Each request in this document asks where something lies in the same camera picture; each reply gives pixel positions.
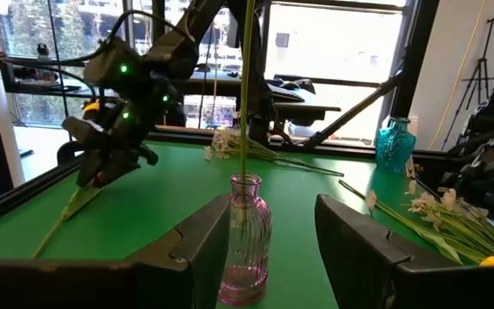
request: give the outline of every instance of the floor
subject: floor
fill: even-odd
[[[57,165],[57,150],[68,141],[68,132],[57,129],[15,127],[18,148],[33,154],[22,158],[26,181],[34,179]]]

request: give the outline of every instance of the glass vase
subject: glass vase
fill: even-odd
[[[229,305],[249,305],[261,299],[266,289],[272,213],[259,196],[258,176],[247,174],[243,184],[241,175],[236,174],[230,181],[230,243],[219,300]]]
[[[390,126],[377,134],[377,166],[389,172],[403,173],[417,138],[407,131],[408,118],[390,119]]]

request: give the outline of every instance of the black table edge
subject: black table edge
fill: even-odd
[[[156,142],[180,142],[187,144],[210,145],[213,140],[213,132],[211,130],[184,131],[165,128],[155,132],[151,132],[148,135],[147,140]],[[343,158],[360,158],[365,160],[371,160],[375,158],[375,149],[373,148],[335,145],[331,143],[317,146],[314,149],[305,149],[284,145],[281,140],[272,139],[268,148],[274,151],[289,153],[326,155]],[[413,159],[415,160],[415,162],[432,161],[439,163],[448,161],[444,153],[432,151],[414,151]],[[23,185],[14,188],[12,191],[9,191],[8,193],[0,196],[0,218],[8,214],[13,209],[18,208],[25,202],[36,197],[43,191],[49,189],[51,186],[70,176],[72,173],[76,172],[79,169],[81,160],[82,157],[79,156],[73,159],[71,162],[57,166],[49,170],[48,172],[39,175],[35,179],[32,179],[24,183]],[[431,191],[428,186],[423,185],[423,187],[433,193],[433,191]]]

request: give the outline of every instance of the leaf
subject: leaf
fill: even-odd
[[[458,253],[455,248],[449,245],[442,236],[437,233],[428,232],[421,228],[416,228],[415,231],[420,235],[420,237],[428,240],[444,255],[446,258],[456,261],[458,264],[462,264]]]

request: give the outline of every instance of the white wall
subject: white wall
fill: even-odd
[[[410,117],[417,117],[419,121],[417,149],[428,149],[437,133],[483,1],[442,0],[439,4],[410,114]],[[485,37],[489,27],[485,21],[493,16],[494,0],[487,0],[482,22],[479,24],[472,49],[461,73],[461,79],[467,79],[472,75],[477,65],[477,59],[481,57],[485,47]],[[489,77],[494,77],[494,28],[487,58]],[[442,147],[466,86],[467,82],[461,82],[455,91],[441,134],[434,143],[432,150],[439,150]],[[476,105],[477,97],[474,95],[470,109],[466,111],[465,107],[461,108],[446,149],[455,144],[467,116]]]

